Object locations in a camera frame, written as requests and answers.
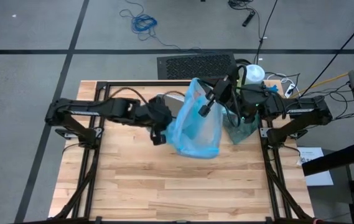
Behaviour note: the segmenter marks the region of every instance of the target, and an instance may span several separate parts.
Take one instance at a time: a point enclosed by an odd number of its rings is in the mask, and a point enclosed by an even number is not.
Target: wooden tabletop
[[[280,81],[266,81],[267,86]],[[96,81],[82,81],[78,100],[93,100]],[[112,87],[111,92],[120,86]],[[134,86],[147,100],[170,90],[185,92],[187,86]],[[118,97],[137,98],[131,91]],[[76,116],[88,126],[89,117]],[[274,126],[289,122],[278,118]],[[66,146],[77,140],[67,141]],[[287,140],[287,146],[297,147]],[[309,215],[314,215],[298,153],[279,150],[287,189]],[[77,187],[83,150],[71,147],[63,154],[49,216],[56,215]],[[281,196],[278,205],[283,216]],[[177,155],[170,145],[153,146],[145,128],[105,122],[91,220],[211,220],[264,221],[272,217],[268,184],[258,131],[232,145],[223,130],[220,155],[191,159]]]

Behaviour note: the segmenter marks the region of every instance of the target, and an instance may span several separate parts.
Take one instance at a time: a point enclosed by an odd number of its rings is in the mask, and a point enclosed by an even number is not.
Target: white paper
[[[305,163],[316,159],[318,157],[324,156],[322,148],[320,147],[298,147],[300,150],[300,163]],[[305,177],[307,186],[327,186],[333,185],[332,176],[329,171],[320,172],[318,174],[312,174]]]

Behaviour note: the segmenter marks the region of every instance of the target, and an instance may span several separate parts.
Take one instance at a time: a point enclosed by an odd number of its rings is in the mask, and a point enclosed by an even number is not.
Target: black metal frame
[[[100,93],[102,90],[105,91],[104,95],[104,100],[109,97],[110,89],[112,86],[188,86],[190,83],[190,80],[186,81],[176,81],[176,82],[168,82],[168,81],[147,81],[147,82],[97,82],[96,84],[96,90],[95,90],[95,96],[94,96],[94,101],[98,101],[100,97]],[[95,125],[95,116],[91,117],[90,120],[90,127],[93,128]],[[100,128],[104,128],[105,125],[105,119],[100,118]],[[272,127],[272,122],[268,122],[268,126],[271,128]],[[313,223],[313,219],[306,215],[304,211],[301,210],[301,208],[298,206],[298,204],[294,201],[292,196],[289,194],[289,192],[285,188],[285,183],[283,179],[283,171],[281,167],[281,161],[279,157],[279,152],[277,149],[273,149],[274,153],[274,159],[275,159],[275,165],[276,165],[276,170],[277,170],[277,175],[273,171],[273,168],[271,167],[271,161],[269,158],[268,150],[269,150],[269,144],[267,138],[261,138],[260,134],[260,139],[261,139],[261,149],[263,152],[263,157],[264,157],[264,165],[265,165],[265,170],[267,173],[267,180],[268,180],[268,188],[269,188],[269,195],[271,199],[271,205],[272,205],[272,212],[274,215],[274,221],[272,220],[271,217],[265,217],[265,221],[259,221],[259,222],[190,222],[190,221],[169,221],[169,222],[131,222],[131,221],[102,221],[101,217],[97,217],[95,221],[89,221],[90,217],[90,210],[91,210],[91,203],[92,203],[92,197],[93,197],[93,191],[94,191],[94,185],[95,185],[95,177],[96,177],[96,170],[98,167],[98,160],[99,160],[99,155],[100,155],[100,144],[102,140],[102,134],[98,136],[98,145],[99,147],[97,149],[84,149],[84,154],[82,158],[82,166],[80,169],[80,175],[79,175],[79,186],[76,189],[76,192],[72,195],[70,201],[67,203],[69,204],[68,211],[61,211],[57,216],[53,218],[49,218],[47,221],[40,221],[40,222],[30,222],[30,224],[36,224],[36,223],[48,223],[48,224],[56,224],[56,223],[63,223],[63,224],[179,224],[179,223],[200,223],[200,224],[272,224],[272,223],[278,223],[278,224],[294,224],[294,223]],[[89,158],[89,153],[90,150],[94,150],[94,155],[93,155],[93,162],[90,167],[90,170],[88,171],[87,175],[85,175],[86,169],[87,169],[87,164],[88,164],[88,158]],[[276,198],[276,191],[274,185],[277,185],[279,190],[281,191],[283,195],[283,204],[284,204],[284,209],[286,213],[286,218],[281,218],[279,214],[279,208],[277,206],[277,198]],[[81,204],[81,196],[82,193],[85,189],[85,187],[88,186],[88,193],[87,193],[87,198],[85,201],[85,210],[83,217],[78,217],[79,209],[80,209],[80,204]],[[292,209],[297,213],[297,216],[300,219],[292,219],[291,218],[291,210],[290,206]],[[70,213],[70,210],[73,207],[73,212],[72,212],[72,218],[67,218],[68,214]]]

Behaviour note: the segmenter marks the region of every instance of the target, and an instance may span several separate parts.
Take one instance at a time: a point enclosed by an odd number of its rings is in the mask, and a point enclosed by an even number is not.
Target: gray floor
[[[227,0],[137,0],[158,21],[157,34],[167,44],[182,48],[255,49],[257,18],[247,28],[247,12],[234,11]],[[83,0],[0,0],[0,49],[68,49]],[[261,16],[261,30],[273,2],[251,3]],[[76,49],[164,49],[155,40],[141,42],[130,31],[124,8],[139,12],[122,0],[90,0]],[[266,33],[263,49],[338,49],[354,29],[354,0],[279,0]],[[354,39],[347,46],[354,49]],[[44,115],[58,83],[66,55],[0,55],[0,223],[14,221],[44,127]],[[62,97],[74,98],[80,80],[154,80],[156,57],[162,55],[74,55]],[[252,60],[254,55],[235,55]],[[261,54],[266,71],[301,72],[299,87],[311,81],[331,59],[318,54]],[[321,80],[354,69],[354,54],[338,56]],[[342,78],[316,90],[337,87]],[[334,116],[343,103],[327,100]],[[354,112],[351,103],[348,112]],[[301,146],[339,150],[354,143],[354,118],[311,129]],[[47,217],[64,140],[51,132],[26,215]],[[336,188],[345,183],[336,181]],[[315,214],[328,218],[348,212],[347,202],[328,188],[310,189]],[[349,222],[349,215],[335,219]]]

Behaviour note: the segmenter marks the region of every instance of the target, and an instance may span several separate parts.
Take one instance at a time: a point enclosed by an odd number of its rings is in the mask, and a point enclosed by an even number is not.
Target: blue cable
[[[129,9],[123,9],[119,12],[119,15],[121,17],[129,17],[131,18],[131,31],[135,34],[137,34],[138,39],[140,41],[145,41],[149,38],[154,38],[156,39],[160,44],[166,47],[175,47],[181,52],[187,52],[190,50],[200,50],[203,53],[213,53],[213,52],[204,52],[200,47],[192,47],[191,49],[188,50],[182,50],[180,47],[178,47],[175,44],[165,44],[163,43],[157,36],[156,36],[156,31],[155,31],[155,26],[157,25],[157,20],[147,14],[144,14],[144,6],[142,6],[139,3],[136,2],[130,2],[128,0],[125,0],[129,4],[135,4],[141,7],[142,11],[137,15],[134,16],[133,13]]]

